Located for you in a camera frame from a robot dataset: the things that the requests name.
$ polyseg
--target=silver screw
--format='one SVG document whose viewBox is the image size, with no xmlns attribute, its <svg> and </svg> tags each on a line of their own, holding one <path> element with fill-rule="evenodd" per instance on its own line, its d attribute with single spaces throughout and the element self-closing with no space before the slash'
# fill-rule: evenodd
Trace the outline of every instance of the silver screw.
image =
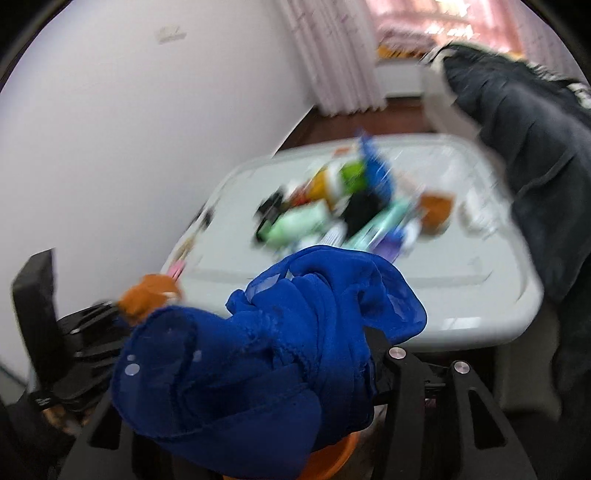
<svg viewBox="0 0 591 480">
<path fill-rule="evenodd" d="M 396 360 L 402 360 L 406 356 L 406 351 L 404 350 L 404 348 L 400 348 L 399 346 L 393 346 L 388 351 L 388 354 Z"/>
<path fill-rule="evenodd" d="M 470 371 L 470 365 L 468 365 L 466 362 L 456 362 L 453 364 L 453 368 L 459 374 L 467 374 Z"/>
</svg>

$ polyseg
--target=white plastic tabletop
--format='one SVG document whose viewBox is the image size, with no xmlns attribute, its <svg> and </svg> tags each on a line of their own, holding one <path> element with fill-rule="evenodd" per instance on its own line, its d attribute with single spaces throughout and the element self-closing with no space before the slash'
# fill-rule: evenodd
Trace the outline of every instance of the white plastic tabletop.
<svg viewBox="0 0 591 480">
<path fill-rule="evenodd" d="M 426 328 L 405 346 L 412 351 L 449 351 L 515 339 L 538 312 L 543 288 L 511 220 L 510 200 L 486 158 L 449 135 L 384 135 L 376 140 L 396 171 L 456 195 L 447 230 L 421 237 L 410 254 L 395 262 L 427 311 Z M 280 185 L 304 180 L 311 165 L 331 161 L 335 149 L 354 142 L 294 148 L 247 162 L 230 173 L 206 203 L 206 210 L 213 209 L 213 220 L 198 234 L 179 278 L 185 304 L 229 316 L 225 303 L 230 293 L 246 287 L 278 260 L 252 241 L 258 205 Z M 492 235 L 470 233 L 460 221 L 459 205 L 470 189 L 477 189 L 496 212 L 499 228 Z M 163 272 L 199 223 L 181 237 Z"/>
</svg>

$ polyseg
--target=pile of items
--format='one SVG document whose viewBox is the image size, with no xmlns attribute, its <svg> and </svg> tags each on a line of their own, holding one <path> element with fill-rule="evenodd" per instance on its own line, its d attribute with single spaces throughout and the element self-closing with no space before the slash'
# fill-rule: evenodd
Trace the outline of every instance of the pile of items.
<svg viewBox="0 0 591 480">
<path fill-rule="evenodd" d="M 363 133 L 359 159 L 343 162 L 347 148 L 303 184 L 279 188 L 261 203 L 255 239 L 282 256 L 313 245 L 373 252 L 394 262 L 420 233 L 445 230 L 454 195 L 430 192 L 381 158 Z"/>
</svg>

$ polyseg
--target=blue fabric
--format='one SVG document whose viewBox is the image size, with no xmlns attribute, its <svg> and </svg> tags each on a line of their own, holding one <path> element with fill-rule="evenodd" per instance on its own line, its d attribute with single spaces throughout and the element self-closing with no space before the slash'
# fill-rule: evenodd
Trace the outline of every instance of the blue fabric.
<svg viewBox="0 0 591 480">
<path fill-rule="evenodd" d="M 310 452 L 373 419 L 363 326 L 390 341 L 420 333 L 425 310 L 377 255 L 311 247 L 237 290 L 225 320 L 167 307 L 138 326 L 112 380 L 139 434 L 235 478 L 296 478 Z"/>
</svg>

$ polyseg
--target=brown floor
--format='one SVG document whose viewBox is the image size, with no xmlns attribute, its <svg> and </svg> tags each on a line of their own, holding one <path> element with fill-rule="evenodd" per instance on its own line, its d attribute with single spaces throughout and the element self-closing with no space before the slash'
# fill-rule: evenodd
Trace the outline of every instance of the brown floor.
<svg viewBox="0 0 591 480">
<path fill-rule="evenodd" d="M 281 150 L 355 137 L 360 128 L 372 135 L 433 131 L 425 119 L 420 99 L 388 99 L 388 106 L 378 112 L 325 117 L 312 110 L 295 128 Z"/>
</svg>

